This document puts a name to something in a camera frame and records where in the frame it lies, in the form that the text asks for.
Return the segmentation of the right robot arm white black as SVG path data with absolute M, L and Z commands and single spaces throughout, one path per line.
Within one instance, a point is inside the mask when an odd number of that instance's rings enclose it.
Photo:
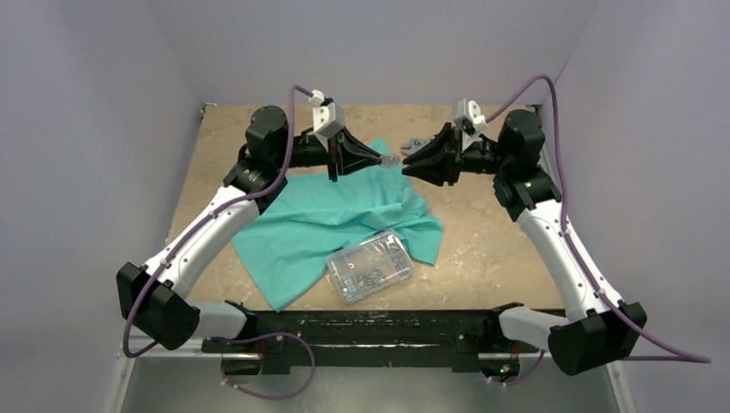
M 540 117 L 525 109 L 510 111 L 497 140 L 473 142 L 471 118 L 455 116 L 426 145 L 407 156 L 403 174 L 437 185 L 453 185 L 463 172 L 489 174 L 494 194 L 510 219 L 537 249 L 558 287 L 564 317 L 504 305 L 486 323 L 483 337 L 493 349 L 514 341 L 547 350 L 568 376 L 627 359 L 647 315 L 638 302 L 627 303 L 601 275 L 585 248 L 562 217 L 563 197 L 540 166 L 545 142 Z

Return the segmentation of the teal t-shirt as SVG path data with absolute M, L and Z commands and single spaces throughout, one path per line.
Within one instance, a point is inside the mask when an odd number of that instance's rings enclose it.
M 394 230 L 419 262 L 438 257 L 443 225 L 400 166 L 367 167 L 332 182 L 290 176 L 271 206 L 232 239 L 268 304 L 281 311 L 324 274 L 325 258 L 379 231 Z

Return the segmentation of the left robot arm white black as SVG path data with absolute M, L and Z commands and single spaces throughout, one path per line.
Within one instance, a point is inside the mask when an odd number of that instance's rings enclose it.
M 358 170 L 381 166 L 384 157 L 356 139 L 344 125 L 343 109 L 326 99 L 312 110 L 313 125 L 294 132 L 294 117 L 278 106 L 258 108 L 245 143 L 206 208 L 174 241 L 140 265 L 125 263 L 116 275 L 122 350 L 127 357 L 137 328 L 168 350 L 191 338 L 224 341 L 234 351 L 254 346 L 253 315 L 241 304 L 195 304 L 188 296 L 203 271 L 247 225 L 262 215 L 287 185 L 290 167 L 325 166 L 335 182 Z

